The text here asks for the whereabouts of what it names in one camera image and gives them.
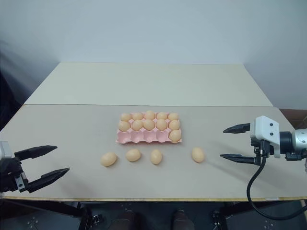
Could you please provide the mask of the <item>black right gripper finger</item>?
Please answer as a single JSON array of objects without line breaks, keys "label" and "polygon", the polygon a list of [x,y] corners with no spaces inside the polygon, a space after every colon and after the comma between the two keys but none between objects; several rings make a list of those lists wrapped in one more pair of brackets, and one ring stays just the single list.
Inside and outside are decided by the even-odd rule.
[{"label": "black right gripper finger", "polygon": [[237,163],[256,165],[256,160],[254,157],[245,157],[240,154],[221,154],[220,157]]},{"label": "black right gripper finger", "polygon": [[230,133],[230,134],[240,134],[250,131],[250,123],[245,124],[238,124],[231,126],[229,128],[226,128],[223,133]]}]

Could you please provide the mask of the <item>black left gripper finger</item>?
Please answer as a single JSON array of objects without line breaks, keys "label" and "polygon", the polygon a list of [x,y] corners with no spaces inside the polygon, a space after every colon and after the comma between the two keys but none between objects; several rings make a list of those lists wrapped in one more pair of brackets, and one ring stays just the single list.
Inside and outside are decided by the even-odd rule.
[{"label": "black left gripper finger", "polygon": [[54,183],[56,180],[64,176],[70,169],[64,168],[59,170],[54,170],[52,172],[46,173],[42,175],[39,179],[29,182],[27,191],[29,193],[32,193],[34,191],[37,191],[41,188],[44,188],[52,183]]},{"label": "black left gripper finger", "polygon": [[19,161],[23,161],[26,159],[34,159],[40,156],[44,156],[57,148],[57,146],[44,145],[18,151],[15,152],[14,155],[16,158],[18,158]]}]

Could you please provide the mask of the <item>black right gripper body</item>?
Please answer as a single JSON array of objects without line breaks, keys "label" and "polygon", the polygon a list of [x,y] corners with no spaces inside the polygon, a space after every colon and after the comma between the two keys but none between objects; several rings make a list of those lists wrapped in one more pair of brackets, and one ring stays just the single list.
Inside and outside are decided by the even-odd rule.
[{"label": "black right gripper body", "polygon": [[260,166],[261,159],[263,157],[268,158],[270,155],[274,154],[274,147],[267,140],[257,140],[255,138],[252,138],[250,143],[251,146],[254,147],[254,153],[256,154],[251,164]]}]

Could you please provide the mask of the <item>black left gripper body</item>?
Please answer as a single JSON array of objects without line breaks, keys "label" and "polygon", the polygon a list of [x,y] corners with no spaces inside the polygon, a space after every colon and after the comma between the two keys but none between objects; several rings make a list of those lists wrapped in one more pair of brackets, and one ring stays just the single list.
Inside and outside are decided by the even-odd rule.
[{"label": "black left gripper body", "polygon": [[14,157],[1,161],[0,166],[0,192],[8,191],[20,192],[28,191],[29,182],[22,169],[22,163],[19,158]]}]

